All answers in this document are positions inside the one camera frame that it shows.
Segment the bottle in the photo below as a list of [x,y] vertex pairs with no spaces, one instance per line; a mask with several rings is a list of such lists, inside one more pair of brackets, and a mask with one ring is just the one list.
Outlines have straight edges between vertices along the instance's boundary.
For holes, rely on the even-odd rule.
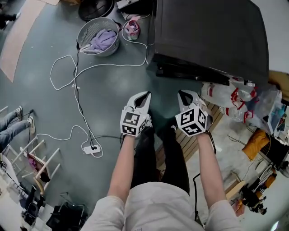
[[229,86],[216,83],[204,83],[201,96],[206,101],[221,107],[233,107],[240,101],[238,89],[230,83]]
[[248,83],[245,85],[244,80],[238,78],[232,78],[230,82],[238,88],[238,94],[241,100],[248,102],[257,96],[255,84]]
[[219,107],[219,110],[236,122],[245,122],[247,107],[244,103],[238,102],[234,107]]

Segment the yellow cloth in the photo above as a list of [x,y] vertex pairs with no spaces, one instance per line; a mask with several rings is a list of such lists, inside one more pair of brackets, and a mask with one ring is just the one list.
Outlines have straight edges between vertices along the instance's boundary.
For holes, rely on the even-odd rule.
[[263,130],[258,130],[251,136],[242,151],[250,160],[254,160],[261,148],[268,143],[269,139],[266,137],[266,133]]

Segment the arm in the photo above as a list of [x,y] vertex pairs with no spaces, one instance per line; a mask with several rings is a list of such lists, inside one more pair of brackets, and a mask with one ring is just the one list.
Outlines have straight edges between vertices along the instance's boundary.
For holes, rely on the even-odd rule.
[[123,229],[124,208],[130,192],[134,167],[135,138],[124,138],[107,197],[100,199],[81,231],[121,231]]
[[116,166],[112,173],[112,179],[108,191],[108,196],[116,196],[123,203],[131,189],[131,181],[134,170],[134,144],[135,137],[125,136],[121,151],[119,153]]
[[223,178],[208,134],[197,135],[200,151],[200,178],[204,188],[208,208],[221,200],[226,200]]

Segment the orange cloth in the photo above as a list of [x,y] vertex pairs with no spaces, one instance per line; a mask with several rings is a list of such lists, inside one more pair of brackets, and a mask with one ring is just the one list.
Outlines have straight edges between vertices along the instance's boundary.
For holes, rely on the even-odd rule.
[[263,130],[256,131],[249,139],[248,143],[242,149],[242,151],[249,157],[250,160],[254,160],[258,152],[269,143],[269,139],[266,137],[266,133]]
[[265,186],[269,188],[275,180],[276,180],[275,176],[273,175],[269,176],[268,179],[266,180]]
[[258,197],[259,199],[260,199],[260,197],[263,195],[260,191],[257,191],[255,194],[257,195],[257,197]]
[[245,212],[245,205],[243,205],[243,199],[237,200],[233,205],[232,208],[235,211],[237,217],[241,216]]

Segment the power outlet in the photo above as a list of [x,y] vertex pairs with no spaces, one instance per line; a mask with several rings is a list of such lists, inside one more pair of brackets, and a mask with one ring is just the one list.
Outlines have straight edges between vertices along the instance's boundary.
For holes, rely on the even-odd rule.
[[85,147],[84,148],[84,152],[85,154],[94,154],[94,153],[98,153],[101,151],[100,146],[99,145],[93,145],[94,150],[91,148],[91,146]]

